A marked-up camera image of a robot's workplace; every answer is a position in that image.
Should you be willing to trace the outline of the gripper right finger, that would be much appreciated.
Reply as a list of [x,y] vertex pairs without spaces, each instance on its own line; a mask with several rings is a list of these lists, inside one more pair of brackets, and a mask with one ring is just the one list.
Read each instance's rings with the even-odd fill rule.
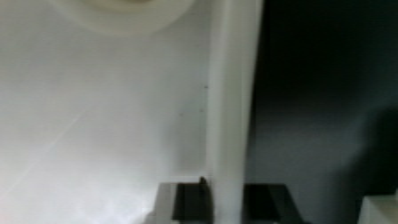
[[284,184],[246,184],[241,224],[305,224]]

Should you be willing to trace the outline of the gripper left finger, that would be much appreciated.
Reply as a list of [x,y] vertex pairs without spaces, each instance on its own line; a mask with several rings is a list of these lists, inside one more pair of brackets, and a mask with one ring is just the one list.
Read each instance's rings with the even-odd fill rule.
[[211,224],[211,192],[204,178],[159,184],[150,224]]

